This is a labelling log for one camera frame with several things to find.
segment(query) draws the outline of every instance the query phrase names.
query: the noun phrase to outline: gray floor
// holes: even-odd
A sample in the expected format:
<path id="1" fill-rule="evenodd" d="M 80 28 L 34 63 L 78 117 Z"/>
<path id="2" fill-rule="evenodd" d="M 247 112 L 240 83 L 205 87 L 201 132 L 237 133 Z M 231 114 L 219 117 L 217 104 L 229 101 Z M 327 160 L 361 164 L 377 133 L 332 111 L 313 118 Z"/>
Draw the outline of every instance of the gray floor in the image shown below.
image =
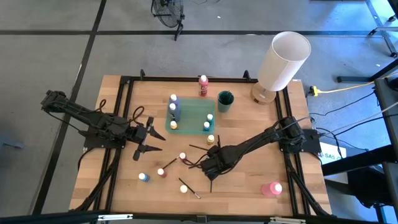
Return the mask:
<path id="1" fill-rule="evenodd" d="M 0 2 L 0 29 L 91 29 L 99 0 Z M 150 1 L 108 1 L 100 30 L 169 30 L 149 12 Z M 362 1 L 185 1 L 186 30 L 371 30 L 375 23 Z M 382 16 L 388 18 L 389 12 Z M 308 36 L 312 54 L 296 74 L 305 88 L 321 90 L 338 84 L 338 75 L 367 76 L 392 58 L 380 37 Z M 22 141 L 24 149 L 0 150 L 0 217 L 25 215 L 37 190 L 59 122 L 40 110 L 48 89 L 70 93 L 88 36 L 0 36 L 0 132 Z M 272 36 L 167 35 L 97 36 L 77 103 L 93 108 L 103 75 L 252 77 L 261 65 Z M 311 112 L 326 112 L 372 92 L 371 86 L 308 97 Z M 335 129 L 353 118 L 380 111 L 375 97 L 317 118 L 314 126 Z M 375 121 L 340 137 L 369 149 L 389 142 L 384 123 Z M 69 129 L 44 212 L 68 209 L 83 138 Z M 333 213 L 339 217 L 376 220 L 349 196 L 328 189 Z M 390 222 L 396 222 L 389 210 Z"/>

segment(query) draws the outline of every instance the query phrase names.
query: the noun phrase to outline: wooden tabletop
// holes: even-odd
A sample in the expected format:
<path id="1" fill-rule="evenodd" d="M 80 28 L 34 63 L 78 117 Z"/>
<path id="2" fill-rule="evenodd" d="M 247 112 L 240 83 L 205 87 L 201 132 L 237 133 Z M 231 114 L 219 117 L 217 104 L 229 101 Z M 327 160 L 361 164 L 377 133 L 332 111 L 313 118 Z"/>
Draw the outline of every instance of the wooden tabletop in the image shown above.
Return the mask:
<path id="1" fill-rule="evenodd" d="M 113 112 L 119 80 L 120 76 L 107 75 L 103 78 L 97 106 L 102 99 L 106 99 L 104 112 Z M 216 102 L 217 94 L 223 90 L 231 91 L 235 99 L 227 113 L 216 111 L 215 114 L 214 135 L 220 135 L 221 146 L 239 144 L 277 121 L 275 103 L 259 105 L 253 102 L 250 98 L 251 87 L 250 83 L 209 83 L 206 99 Z M 301 81 L 291 81 L 288 91 L 293 115 L 297 119 L 308 116 Z M 126 92 L 127 88 L 124 88 L 120 116 Z M 163 151 L 142 154 L 137 162 L 132 159 L 137 144 L 132 142 L 126 144 L 121 154 L 111 211 L 207 215 L 292 215 L 285 164 L 278 143 L 268 144 L 246 154 L 231 172 L 213 181 L 212 193 L 210 193 L 210 181 L 203 172 L 200 169 L 188 169 L 188 166 L 179 160 L 166 168 L 166 178 L 159 177 L 157 169 L 176 158 L 180 152 L 185 152 L 191 161 L 196 161 L 205 153 L 201 149 L 190 147 L 189 144 L 209 148 L 206 143 L 207 136 L 170 134 L 166 131 L 166 109 L 171 94 L 176 94 L 181 98 L 202 98 L 198 96 L 197 82 L 134 82 L 129 118 L 135 108 L 144 106 L 145 112 L 138 120 L 145 122 L 148 116 L 153 116 L 155 129 L 166 138 L 166 141 L 148 136 L 146 144 L 162 148 Z M 283 93 L 280 92 L 280 95 L 281 104 L 284 105 Z M 303 120 L 300 125 L 302 128 L 311 128 L 309 120 Z M 300 155 L 307 188 L 323 209 L 331 213 L 318 159 L 307 153 Z M 95 149 L 82 160 L 70 208 L 79 206 L 97 184 L 103 156 L 104 149 Z M 150 175 L 149 182 L 138 179 L 138 174 L 141 172 Z M 180 193 L 181 183 L 178 178 L 195 190 L 201 199 L 197 199 L 190 192 Z M 260 191 L 261 186 L 273 181 L 282 184 L 282 193 L 273 197 L 263 196 Z M 303 213 L 297 186 L 295 191 L 298 209 Z M 100 208 L 104 208 L 107 192 L 108 184 L 104 187 Z"/>

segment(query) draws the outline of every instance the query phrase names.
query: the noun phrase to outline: teal plastic tray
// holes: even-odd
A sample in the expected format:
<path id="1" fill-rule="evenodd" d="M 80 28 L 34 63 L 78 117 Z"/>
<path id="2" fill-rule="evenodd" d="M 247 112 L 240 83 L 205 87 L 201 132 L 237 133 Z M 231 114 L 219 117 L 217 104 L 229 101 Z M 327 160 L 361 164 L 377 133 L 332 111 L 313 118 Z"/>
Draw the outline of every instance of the teal plastic tray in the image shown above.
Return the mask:
<path id="1" fill-rule="evenodd" d="M 167 112 L 166 130 L 175 134 L 213 134 L 215 128 L 216 105 L 213 100 L 206 99 L 187 99 L 180 98 L 181 118 L 177 123 L 177 129 L 170 127 L 171 117 Z M 203 130 L 203 123 L 206 122 L 207 115 L 213 115 L 213 122 L 210 124 L 210 130 Z"/>

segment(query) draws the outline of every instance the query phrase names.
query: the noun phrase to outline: dark green cup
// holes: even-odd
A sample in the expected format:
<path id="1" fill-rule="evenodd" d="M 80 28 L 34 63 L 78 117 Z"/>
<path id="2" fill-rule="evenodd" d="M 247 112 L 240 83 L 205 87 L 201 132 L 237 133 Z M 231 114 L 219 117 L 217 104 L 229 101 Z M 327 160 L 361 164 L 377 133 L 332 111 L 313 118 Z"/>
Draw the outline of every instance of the dark green cup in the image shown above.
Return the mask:
<path id="1" fill-rule="evenodd" d="M 218 94 L 218 111 L 225 113 L 234 102 L 234 95 L 230 91 L 222 91 Z"/>

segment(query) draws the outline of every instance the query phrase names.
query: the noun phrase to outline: white lamp shade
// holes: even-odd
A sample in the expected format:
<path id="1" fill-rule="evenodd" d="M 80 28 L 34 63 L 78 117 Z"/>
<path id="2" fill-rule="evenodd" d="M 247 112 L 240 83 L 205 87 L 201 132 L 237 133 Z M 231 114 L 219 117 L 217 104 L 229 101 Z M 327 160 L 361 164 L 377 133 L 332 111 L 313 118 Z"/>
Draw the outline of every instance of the white lamp shade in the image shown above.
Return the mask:
<path id="1" fill-rule="evenodd" d="M 258 81 L 269 91 L 282 90 L 310 56 L 310 42 L 296 32 L 277 34 L 262 62 Z"/>

